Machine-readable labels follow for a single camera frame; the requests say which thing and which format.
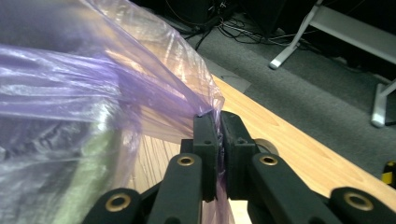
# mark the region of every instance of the yellow object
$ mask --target yellow object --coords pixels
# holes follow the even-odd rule
[[[386,184],[391,184],[392,183],[392,178],[393,178],[393,173],[392,172],[386,172],[384,174],[382,174],[382,182],[386,183]]]

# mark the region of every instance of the black equipment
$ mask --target black equipment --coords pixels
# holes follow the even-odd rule
[[[193,139],[182,140],[161,183],[141,195],[108,192],[83,224],[200,223],[202,201],[216,198],[222,156],[227,195],[248,201],[252,223],[396,223],[392,210],[359,189],[334,189],[330,199],[311,191],[282,158],[256,145],[237,115],[221,112],[221,126],[219,140],[212,116],[196,117]]]

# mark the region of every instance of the chair leg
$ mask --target chair leg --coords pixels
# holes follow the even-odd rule
[[[323,0],[318,0],[316,4],[312,7],[311,11],[306,15],[305,19],[303,20],[303,23],[300,26],[300,29],[298,30],[296,36],[293,38],[291,43],[280,52],[276,58],[274,58],[270,64],[269,67],[272,69],[277,69],[283,62],[285,62],[289,56],[298,48],[298,42],[301,38],[301,36],[304,34],[306,28],[308,27],[309,23],[312,21],[314,18],[315,14],[317,13],[320,4],[322,3]]]
[[[385,118],[387,114],[387,97],[396,90],[396,79],[388,86],[378,84],[376,86],[374,108],[372,114],[372,124],[377,128],[385,126]]]

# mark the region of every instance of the translucent plastic sheet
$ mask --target translucent plastic sheet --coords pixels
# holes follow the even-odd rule
[[[0,31],[2,223],[79,223],[100,194],[131,185],[151,140],[169,153],[194,115],[219,117],[203,60],[128,1],[3,0]],[[132,185],[150,187],[155,169]],[[208,223],[228,218],[221,207]]]

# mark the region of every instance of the gray carpet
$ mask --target gray carpet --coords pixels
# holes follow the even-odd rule
[[[200,38],[195,36],[189,43],[195,46]],[[240,44],[214,29],[198,53],[212,74],[380,178],[385,163],[396,160],[396,126],[378,129],[370,123],[375,86],[384,79],[300,49],[279,69],[271,70],[268,63],[282,49]],[[388,120],[396,120],[395,112],[393,93]]]

